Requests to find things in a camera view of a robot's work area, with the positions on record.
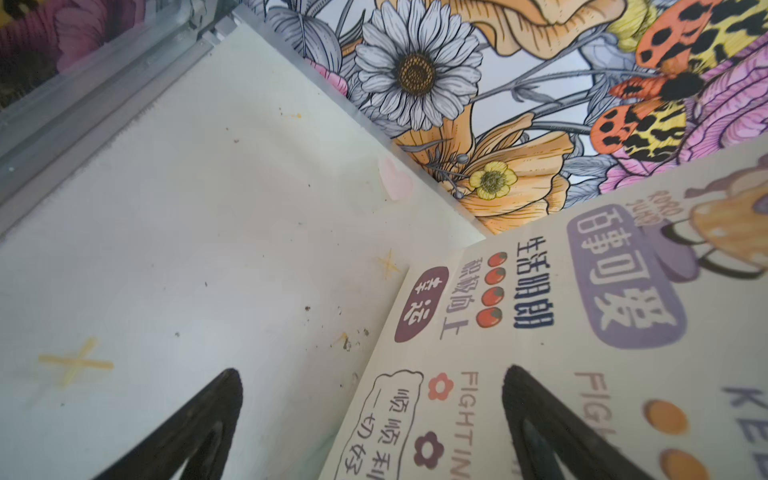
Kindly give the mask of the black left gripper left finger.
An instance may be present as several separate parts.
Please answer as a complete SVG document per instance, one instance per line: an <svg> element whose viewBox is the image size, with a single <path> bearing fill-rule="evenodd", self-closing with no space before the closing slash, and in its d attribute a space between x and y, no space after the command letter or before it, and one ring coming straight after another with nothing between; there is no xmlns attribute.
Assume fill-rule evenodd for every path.
<svg viewBox="0 0 768 480"><path fill-rule="evenodd" d="M220 479L243 404L234 368L222 371L99 479Z"/></svg>

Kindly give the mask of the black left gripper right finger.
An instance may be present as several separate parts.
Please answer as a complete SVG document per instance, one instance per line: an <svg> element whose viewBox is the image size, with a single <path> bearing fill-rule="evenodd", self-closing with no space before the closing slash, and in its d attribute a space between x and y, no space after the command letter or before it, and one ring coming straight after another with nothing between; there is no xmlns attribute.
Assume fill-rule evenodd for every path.
<svg viewBox="0 0 768 480"><path fill-rule="evenodd" d="M505 373L502 405L525 479L647 479L649 475L590 428L524 368Z"/></svg>

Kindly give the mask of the white printed paper bag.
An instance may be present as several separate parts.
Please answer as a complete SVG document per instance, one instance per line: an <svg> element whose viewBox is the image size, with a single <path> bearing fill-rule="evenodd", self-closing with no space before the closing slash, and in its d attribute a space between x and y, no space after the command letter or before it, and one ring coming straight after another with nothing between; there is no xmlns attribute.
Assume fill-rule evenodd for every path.
<svg viewBox="0 0 768 480"><path fill-rule="evenodd" d="M647 479L767 475L767 141L405 276L324 479L525 479L528 371Z"/></svg>

